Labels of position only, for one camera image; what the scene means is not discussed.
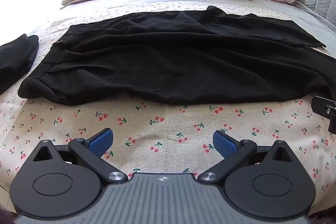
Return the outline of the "black pants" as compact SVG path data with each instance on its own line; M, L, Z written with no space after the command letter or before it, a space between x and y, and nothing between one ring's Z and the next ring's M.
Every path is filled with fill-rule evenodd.
M127 93L170 105L335 99L335 59L290 20L203 11L137 12L70 26L19 87L80 105Z

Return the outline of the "cherry print bed cloth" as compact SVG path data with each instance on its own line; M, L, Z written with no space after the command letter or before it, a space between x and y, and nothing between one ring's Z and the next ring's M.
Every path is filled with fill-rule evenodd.
M113 145L104 160L135 172L200 174L220 161L213 132L270 145L287 141L325 197L335 184L335 137L310 108L311 96L287 102L167 106L116 96L80 106L18 97L18 84L1 95L1 188L8 190L37 143L66 144L109 127Z

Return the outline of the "folded black garment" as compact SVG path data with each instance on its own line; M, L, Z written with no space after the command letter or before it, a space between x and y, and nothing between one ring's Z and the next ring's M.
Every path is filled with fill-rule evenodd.
M39 37L22 34L17 39L1 46L0 94L6 92L13 84L31 69L39 49Z

